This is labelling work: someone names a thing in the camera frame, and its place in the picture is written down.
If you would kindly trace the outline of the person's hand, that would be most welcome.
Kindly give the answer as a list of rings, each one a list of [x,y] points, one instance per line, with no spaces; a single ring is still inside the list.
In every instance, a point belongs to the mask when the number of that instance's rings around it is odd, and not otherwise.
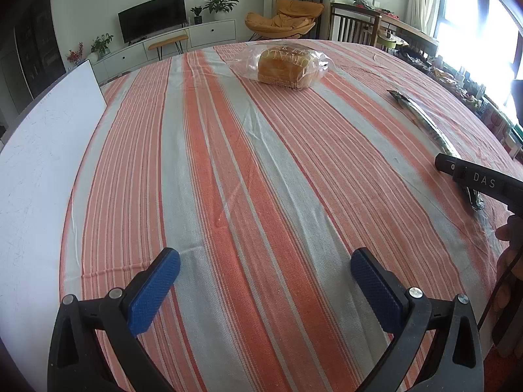
[[[496,238],[509,242],[497,260],[492,338],[502,357],[522,359],[522,218],[512,215],[498,227]]]

